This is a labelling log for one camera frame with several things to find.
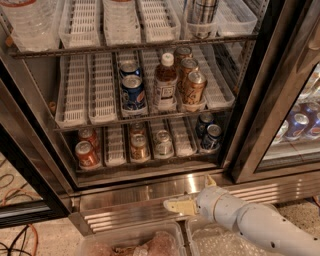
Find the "plastic bottle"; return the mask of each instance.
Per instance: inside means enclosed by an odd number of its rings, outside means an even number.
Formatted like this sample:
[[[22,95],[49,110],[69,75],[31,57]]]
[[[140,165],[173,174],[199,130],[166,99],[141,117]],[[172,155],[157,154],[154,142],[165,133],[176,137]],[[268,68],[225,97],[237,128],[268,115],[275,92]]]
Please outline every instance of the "plastic bottle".
[[[41,44],[50,31],[55,11],[52,0],[4,0],[0,5],[21,42],[32,40]]]
[[[174,104],[178,80],[173,54],[162,55],[161,63],[156,67],[154,76],[154,104],[158,107],[170,108]]]

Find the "bottle cap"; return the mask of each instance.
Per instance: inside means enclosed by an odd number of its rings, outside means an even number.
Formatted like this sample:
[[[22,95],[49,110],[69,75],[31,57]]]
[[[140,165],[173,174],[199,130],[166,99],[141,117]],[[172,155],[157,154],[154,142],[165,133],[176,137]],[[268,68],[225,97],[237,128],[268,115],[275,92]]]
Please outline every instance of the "bottle cap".
[[[171,53],[162,54],[162,58],[161,58],[162,65],[170,67],[173,65],[173,62],[174,62],[173,54]]]

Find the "silver can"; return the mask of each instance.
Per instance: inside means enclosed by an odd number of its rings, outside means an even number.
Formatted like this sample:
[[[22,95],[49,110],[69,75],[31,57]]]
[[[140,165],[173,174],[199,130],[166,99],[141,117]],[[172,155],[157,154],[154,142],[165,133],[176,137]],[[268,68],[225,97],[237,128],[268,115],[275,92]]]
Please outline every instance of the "silver can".
[[[156,153],[161,156],[171,155],[173,152],[172,139],[168,131],[160,130],[156,134]]]

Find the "red can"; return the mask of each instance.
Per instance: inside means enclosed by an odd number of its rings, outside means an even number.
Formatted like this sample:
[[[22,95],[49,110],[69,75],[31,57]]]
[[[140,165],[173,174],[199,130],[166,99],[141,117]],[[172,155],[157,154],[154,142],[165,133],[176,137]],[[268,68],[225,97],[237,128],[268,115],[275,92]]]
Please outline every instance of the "red can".
[[[76,145],[75,151],[80,162],[80,167],[90,168],[99,164],[99,157],[90,142],[79,142]]]
[[[100,152],[100,143],[99,143],[99,139],[95,129],[92,129],[92,128],[81,129],[78,132],[78,137],[80,141],[90,142],[94,150],[96,152]]]

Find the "robotic arm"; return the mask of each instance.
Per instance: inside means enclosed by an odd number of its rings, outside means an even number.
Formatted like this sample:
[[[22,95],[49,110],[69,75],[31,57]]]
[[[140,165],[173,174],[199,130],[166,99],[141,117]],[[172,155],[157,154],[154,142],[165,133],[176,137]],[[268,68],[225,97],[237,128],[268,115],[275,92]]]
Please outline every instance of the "robotic arm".
[[[319,256],[320,240],[296,227],[267,205],[249,203],[218,186],[203,189],[195,200],[172,199],[165,208],[194,213],[237,233],[261,248],[288,256]]]

